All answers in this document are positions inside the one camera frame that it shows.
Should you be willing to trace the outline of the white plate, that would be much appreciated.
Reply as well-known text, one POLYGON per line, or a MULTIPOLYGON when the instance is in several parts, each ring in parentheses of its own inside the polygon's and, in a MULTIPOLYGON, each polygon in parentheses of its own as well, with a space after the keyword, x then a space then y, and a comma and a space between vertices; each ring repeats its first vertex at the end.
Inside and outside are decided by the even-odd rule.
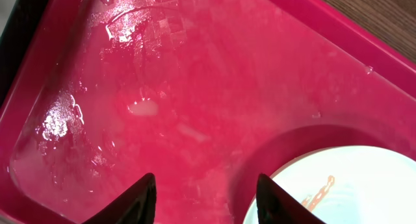
POLYGON ((270 177, 325 223, 415 222, 415 161, 392 150, 320 149, 270 177))

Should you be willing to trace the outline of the red plastic tray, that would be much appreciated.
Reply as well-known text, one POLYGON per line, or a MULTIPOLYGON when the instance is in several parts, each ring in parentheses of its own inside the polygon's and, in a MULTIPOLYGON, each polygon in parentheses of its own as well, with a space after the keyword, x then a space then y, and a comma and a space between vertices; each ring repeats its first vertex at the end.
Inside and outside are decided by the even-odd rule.
POLYGON ((147 173, 154 223, 256 222, 312 151, 415 161, 415 65, 322 0, 18 0, 1 220, 82 223, 147 173))

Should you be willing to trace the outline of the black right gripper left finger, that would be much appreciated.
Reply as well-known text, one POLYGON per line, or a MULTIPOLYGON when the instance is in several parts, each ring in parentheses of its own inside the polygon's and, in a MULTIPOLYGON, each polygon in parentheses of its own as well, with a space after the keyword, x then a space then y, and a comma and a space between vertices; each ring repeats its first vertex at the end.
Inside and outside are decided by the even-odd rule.
POLYGON ((153 224, 156 202, 155 175, 147 173, 84 224, 153 224))

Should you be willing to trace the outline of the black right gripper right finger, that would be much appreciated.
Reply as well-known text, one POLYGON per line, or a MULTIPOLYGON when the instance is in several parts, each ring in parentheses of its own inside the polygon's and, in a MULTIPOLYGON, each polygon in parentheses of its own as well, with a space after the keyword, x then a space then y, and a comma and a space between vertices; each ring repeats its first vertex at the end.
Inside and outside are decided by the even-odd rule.
POLYGON ((255 198, 259 224, 324 224, 264 173, 258 176, 255 198))

